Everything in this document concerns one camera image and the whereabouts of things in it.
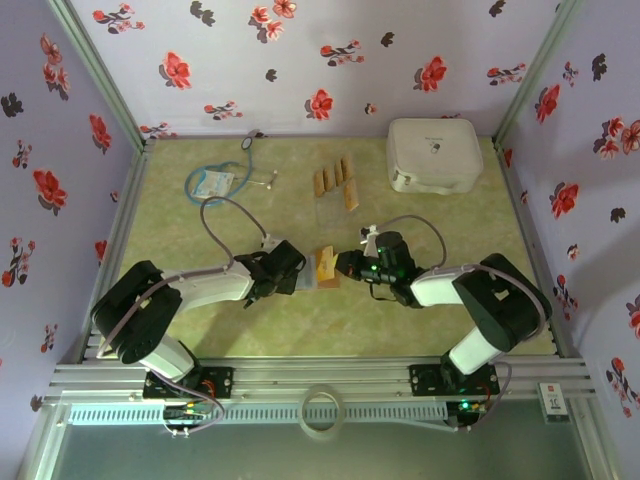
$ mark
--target small label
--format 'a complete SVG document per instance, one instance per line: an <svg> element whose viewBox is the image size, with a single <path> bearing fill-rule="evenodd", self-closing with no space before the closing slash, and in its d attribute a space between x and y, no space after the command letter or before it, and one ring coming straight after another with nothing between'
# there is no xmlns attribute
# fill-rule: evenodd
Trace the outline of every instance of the small label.
<svg viewBox="0 0 640 480"><path fill-rule="evenodd" d="M540 399L548 422L568 422L569 411L559 383L539 383Z"/></svg>
<svg viewBox="0 0 640 480"><path fill-rule="evenodd" d="M193 189L193 196L197 198L224 197L231 189L233 173L211 172L205 170L205 176L196 188Z"/></svg>

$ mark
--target vent grille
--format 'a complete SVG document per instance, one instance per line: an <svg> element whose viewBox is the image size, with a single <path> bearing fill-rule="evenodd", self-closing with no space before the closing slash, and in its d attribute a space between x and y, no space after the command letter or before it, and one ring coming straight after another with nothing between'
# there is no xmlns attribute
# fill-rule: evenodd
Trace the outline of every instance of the vent grille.
<svg viewBox="0 0 640 480"><path fill-rule="evenodd" d="M230 405L225 419L227 425L287 424L298 422L297 404ZM73 425L156 425L163 423L164 406L154 405L76 405L71 411L69 423ZM350 423L379 423L395 421L445 420L447 408L444 402L406 403L388 406L384 403L353 403L345 412L345 421ZM213 412L216 417L219 410ZM333 422L338 409L332 403L309 404L304 417L310 423ZM188 425L195 421L169 421Z"/></svg>

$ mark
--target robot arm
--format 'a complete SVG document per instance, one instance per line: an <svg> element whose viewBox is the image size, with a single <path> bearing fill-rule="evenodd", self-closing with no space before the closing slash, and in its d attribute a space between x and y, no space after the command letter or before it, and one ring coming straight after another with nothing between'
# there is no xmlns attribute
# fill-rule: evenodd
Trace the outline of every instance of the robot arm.
<svg viewBox="0 0 640 480"><path fill-rule="evenodd" d="M338 255L336 269L354 280L389 285L403 306L440 304L466 307L476 327L441 358L443 382L455 389L481 367L537 336L551 305L504 256L492 254L477 265L424 269L416 266L398 232L363 229L364 252Z"/></svg>
<svg viewBox="0 0 640 480"><path fill-rule="evenodd" d="M166 334L174 316L190 308L225 300L244 300L245 308L274 293L291 295L304 256L288 241L275 244L269 252L260 251L234 258L219 273L199 271L171 272L142 261L131 269L91 310L100 332L125 364L140 362L154 372L187 387L199 383L199 364L180 342ZM167 279L177 281L162 285ZM120 330L122 318L140 296L157 285Z"/></svg>

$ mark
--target table surface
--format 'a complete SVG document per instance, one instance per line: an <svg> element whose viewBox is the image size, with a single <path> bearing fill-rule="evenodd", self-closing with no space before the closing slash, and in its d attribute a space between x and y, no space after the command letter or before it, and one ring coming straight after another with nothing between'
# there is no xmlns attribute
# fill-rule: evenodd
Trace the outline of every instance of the table surface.
<svg viewBox="0 0 640 480"><path fill-rule="evenodd" d="M478 262L493 252L504 254L533 279L518 223L498 159L488 138L480 138L484 172L466 194L401 194L386 173L385 139L285 139L254 141L254 166L278 170L272 190L247 185L234 199L251 211L265 229L287 238L305 254L326 245L336 252L360 248L359 229L398 215L413 213L433 222L449 250L448 266ZM355 164L360 206L340 217L339 226L319 222L313 172L350 153ZM146 173L128 239L121 274L140 260L158 268L185 270L219 265L224 253L205 232L198 207L185 197L187 175L197 167L227 160L246 162L239 140L160 140ZM256 178L264 177L263 173ZM259 250L260 232L237 209L207 209L212 230L234 255ZM418 265L441 256L435 235L420 222L397 227ZM273 295L247 310L243 302L220 302L177 316L168 333L198 357L221 356L400 356L440 355L473 327L460 305L414 310L392 302L376 302L368 286L342 277L340 288ZM378 295L389 295L377 287ZM520 345L512 353L551 354L549 332Z"/></svg>

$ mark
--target stethoscope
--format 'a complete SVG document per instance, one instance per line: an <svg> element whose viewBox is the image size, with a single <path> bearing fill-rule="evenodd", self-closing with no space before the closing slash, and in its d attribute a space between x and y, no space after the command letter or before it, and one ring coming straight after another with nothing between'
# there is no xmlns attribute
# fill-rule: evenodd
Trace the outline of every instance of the stethoscope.
<svg viewBox="0 0 640 480"><path fill-rule="evenodd" d="M233 166L233 167L240 167L240 168L246 168L247 169L247 174L242 177L242 178L234 178L234 181L239 181L240 184L235 187L233 190L231 190L231 192L229 192L226 197L227 198L231 198L233 197L236 193L238 193L242 187L244 187L247 183L252 183L254 185L262 185L267 187L267 190L271 190L271 188L273 187L273 182L275 182L277 176L278 176L278 170L273 170L273 172L267 172L266 170L262 170L263 172L267 172L267 173L271 173L271 178L266 181L266 182L258 182L256 180L251 180L251 174L253 172L259 172L261 170L254 168L253 167L253 155L251 153L251 144L253 143L253 138L252 137L246 137L244 140L242 140L242 143L240 144L242 150L247 152L247 158L248 158L248 163L249 165L243 165L241 163L238 162L234 162L234 161L229 161L229 162L222 162L222 163L217 163L217 164L213 164L213 165L205 165L203 167L199 167L196 168L193 172L191 172L188 176L187 179L184 182L184 193L187 196L187 198L189 199L189 201L191 201L191 203L193 203L194 205L201 205L202 201L198 200L197 198L195 198L193 196L193 194L191 193L191 190L189 189L189 184L191 183L191 181L193 180L193 178L196 175L200 175L200 178L198 179L198 183L196 184L196 189L198 188L198 186L204 181L205 177L206 177L206 172L210 171L210 172L224 172L225 168ZM222 200L216 200L213 202L208 203L206 206L207 207L212 207L215 205L219 205L222 202Z"/></svg>

